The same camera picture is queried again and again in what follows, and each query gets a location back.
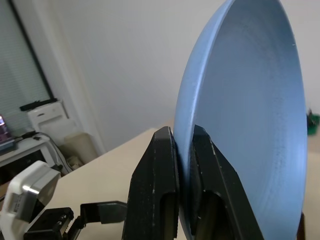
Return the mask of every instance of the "window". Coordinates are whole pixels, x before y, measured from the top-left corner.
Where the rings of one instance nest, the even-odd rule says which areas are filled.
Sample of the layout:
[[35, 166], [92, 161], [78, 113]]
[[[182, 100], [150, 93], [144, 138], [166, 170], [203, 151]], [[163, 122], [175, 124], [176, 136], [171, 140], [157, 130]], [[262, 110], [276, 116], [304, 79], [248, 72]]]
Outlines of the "window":
[[53, 98], [10, 0], [0, 0], [0, 115], [11, 131], [31, 127], [19, 107]]

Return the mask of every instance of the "white wall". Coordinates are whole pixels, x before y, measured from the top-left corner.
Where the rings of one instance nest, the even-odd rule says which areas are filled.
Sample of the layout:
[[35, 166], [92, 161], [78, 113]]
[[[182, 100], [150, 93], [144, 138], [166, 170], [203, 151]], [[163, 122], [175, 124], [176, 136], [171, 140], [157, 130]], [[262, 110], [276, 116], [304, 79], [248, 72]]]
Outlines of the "white wall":
[[[69, 81], [69, 87], [82, 85], [87, 97], [84, 102], [92, 108], [94, 125], [105, 149], [110, 150], [174, 117], [189, 54], [202, 28], [223, 0], [15, 2], [18, 5], [32, 3], [36, 14], [46, 20], [42, 21], [43, 28], [58, 35], [58, 42], [65, 41], [59, 57], [71, 56], [76, 68], [76, 73], [70, 73], [69, 77], [73, 76], [75, 81]], [[320, 1], [282, 2], [296, 36], [307, 106], [320, 113], [317, 94], [320, 90], [320, 33], [317, 32]], [[35, 26], [28, 22], [33, 16], [28, 16], [30, 13], [25, 9], [27, 7], [21, 8], [24, 21], [32, 30]], [[31, 34], [38, 37], [35, 31]], [[55, 48], [60, 47], [59, 43], [55, 44]], [[47, 54], [45, 49], [38, 52]]]

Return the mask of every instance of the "table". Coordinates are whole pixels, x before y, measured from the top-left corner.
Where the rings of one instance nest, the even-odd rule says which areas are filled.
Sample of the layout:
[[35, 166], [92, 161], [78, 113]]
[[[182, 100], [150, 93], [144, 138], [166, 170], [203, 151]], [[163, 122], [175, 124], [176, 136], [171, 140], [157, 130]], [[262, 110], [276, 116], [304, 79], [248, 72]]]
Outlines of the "table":
[[[127, 202], [131, 175], [144, 154], [156, 128], [152, 128], [118, 148], [61, 178], [47, 208], [71, 207], [80, 215], [80, 204], [119, 200]], [[320, 141], [313, 146], [320, 147]], [[309, 150], [307, 186], [303, 212], [306, 239], [320, 239], [320, 153]], [[78, 240], [120, 240], [123, 223], [90, 223]], [[178, 240], [185, 240], [181, 224]]]

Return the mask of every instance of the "green object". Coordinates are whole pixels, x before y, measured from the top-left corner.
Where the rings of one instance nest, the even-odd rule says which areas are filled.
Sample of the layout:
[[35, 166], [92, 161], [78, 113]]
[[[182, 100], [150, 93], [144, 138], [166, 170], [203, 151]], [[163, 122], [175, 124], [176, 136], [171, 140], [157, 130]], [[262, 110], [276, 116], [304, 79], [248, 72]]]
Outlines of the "green object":
[[307, 117], [308, 117], [308, 136], [316, 135], [318, 125], [320, 123], [320, 115], [311, 113]]

